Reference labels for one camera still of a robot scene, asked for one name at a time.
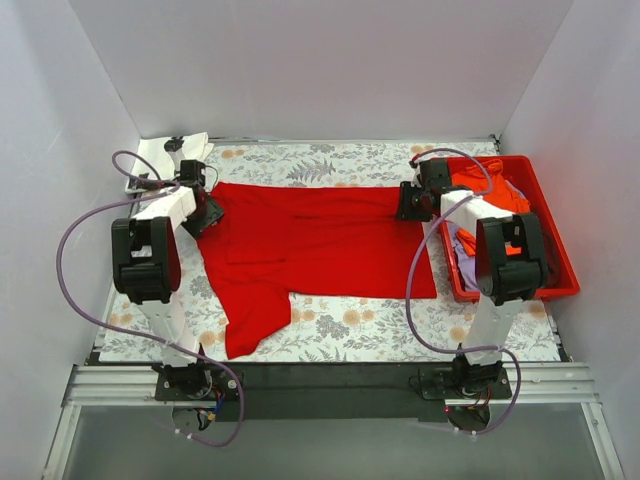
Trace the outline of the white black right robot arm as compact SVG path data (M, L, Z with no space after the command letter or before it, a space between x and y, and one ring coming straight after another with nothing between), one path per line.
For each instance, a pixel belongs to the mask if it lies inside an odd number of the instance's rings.
M464 397L475 397L500 381L503 357L515 357L505 348L515 317L522 304L547 283L540 221L531 212L518 214L494 206L466 188L428 190L409 181L400 184L396 218L431 220L426 237L448 220L475 238L475 279L480 297L472 325L457 348L429 344L412 318L413 280L426 240L419 244L411 261L405 290L407 323L416 340L433 352L452 357L451 365L436 381Z

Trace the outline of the red t shirt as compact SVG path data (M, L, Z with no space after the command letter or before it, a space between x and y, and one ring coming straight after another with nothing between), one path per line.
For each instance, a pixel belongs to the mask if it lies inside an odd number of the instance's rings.
M223 218L197 241L235 359L291 322L292 293L402 299L424 238L396 219L396 187L219 184Z

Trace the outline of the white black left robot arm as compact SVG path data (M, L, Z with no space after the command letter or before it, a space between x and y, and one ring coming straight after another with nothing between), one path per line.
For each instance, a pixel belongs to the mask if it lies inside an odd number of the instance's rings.
M193 400L209 395L213 377L192 352L201 344L187 326L178 290L182 280L175 232L197 239L224 215L201 186L180 187L111 226L113 280L161 339L159 373L170 388Z

